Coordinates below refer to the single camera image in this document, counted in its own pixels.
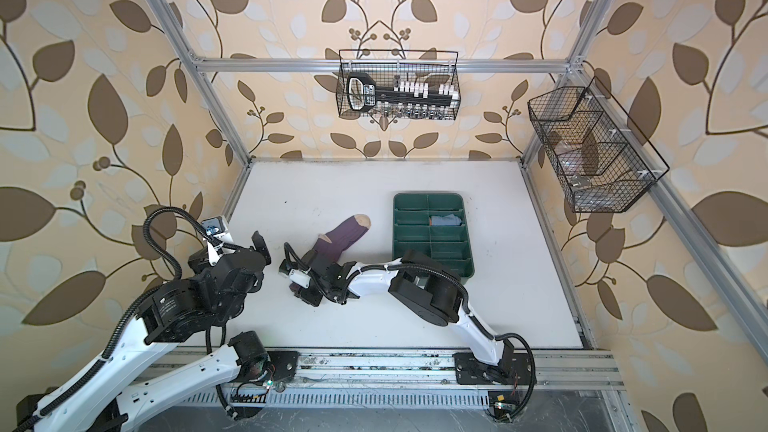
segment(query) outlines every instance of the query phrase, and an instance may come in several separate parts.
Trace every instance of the black wire basket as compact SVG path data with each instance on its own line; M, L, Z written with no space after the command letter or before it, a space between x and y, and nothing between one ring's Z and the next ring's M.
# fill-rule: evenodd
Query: black wire basket
M456 120L457 60L446 50L340 50L339 116Z
M669 171L629 114L626 125L610 118L600 103L607 100L603 90L592 79L528 101L531 124L574 212L626 212ZM663 165L647 163L625 134L653 149Z

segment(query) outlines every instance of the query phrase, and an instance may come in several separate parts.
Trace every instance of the leaf pattern wallpaper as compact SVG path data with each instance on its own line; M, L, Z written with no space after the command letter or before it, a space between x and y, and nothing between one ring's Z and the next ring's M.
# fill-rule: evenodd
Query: leaf pattern wallpaper
M199 56L323 58L325 50L456 50L563 59L591 0L168 0Z
M4 427L21 397L71 377L123 308L172 275L142 238L146 215L220 213L240 172L209 146L216 124L148 10L0 0ZM180 258L200 247L173 216L152 233Z
M616 0L588 72L768 301L768 0Z
M552 86L543 73L462 74L455 121L348 120L336 108L335 76L282 73L289 82L275 73L221 72L214 83L255 159L515 158L533 133L526 101ZM209 143L220 146L216 130Z
M616 0L585 62L763 302L766 5ZM763 430L768 368L653 200L621 215L573 214L543 154L532 173L590 329L614 352L648 431ZM734 366L714 367L724 358Z

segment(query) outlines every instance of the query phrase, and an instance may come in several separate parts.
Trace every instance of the green tray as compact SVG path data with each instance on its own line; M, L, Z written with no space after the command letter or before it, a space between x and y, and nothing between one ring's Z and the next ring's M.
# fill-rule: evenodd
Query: green tray
M430 216L460 217L460 226L430 226ZM392 258L410 248L450 268L462 283L474 275L464 200L459 194L403 193L395 196L392 226Z

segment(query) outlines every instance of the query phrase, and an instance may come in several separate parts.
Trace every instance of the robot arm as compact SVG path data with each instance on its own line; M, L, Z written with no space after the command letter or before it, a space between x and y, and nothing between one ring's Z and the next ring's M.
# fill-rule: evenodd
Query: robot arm
M197 362L143 384L130 385L153 362L192 334L213 326L223 327L239 315L246 294L261 289L264 266L271 263L258 232L252 237L253 247L232 245L223 218L204 221L204 227L183 209L164 207L150 214L144 227L148 230L152 218L163 212L186 218L208 241L207 248L189 259L194 275L181 279L180 265L163 250L164 257L173 259L171 264L178 272L177 277L145 292L132 303L104 352L66 384L28 407L27 417L22 417L15 432L84 432L94 422L99 430L111 430L122 424L120 430L129 432L197 391L235 378L255 379L262 374L269 355L256 332L249 331Z

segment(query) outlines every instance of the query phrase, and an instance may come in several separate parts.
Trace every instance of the white table surface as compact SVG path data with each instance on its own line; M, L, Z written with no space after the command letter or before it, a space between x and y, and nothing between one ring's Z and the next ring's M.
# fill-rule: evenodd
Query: white table surface
M392 260L392 200L400 192L456 192L464 198L475 275L466 288L496 333L517 332L534 348L581 348L571 312L516 162L257 162L230 220L235 243L258 230L272 254L261 291L227 325L229 337L255 330L268 347L465 347L389 294L293 297L278 273L283 243L304 254L319 234L355 214L371 229L340 262ZM196 334L186 345L202 345Z

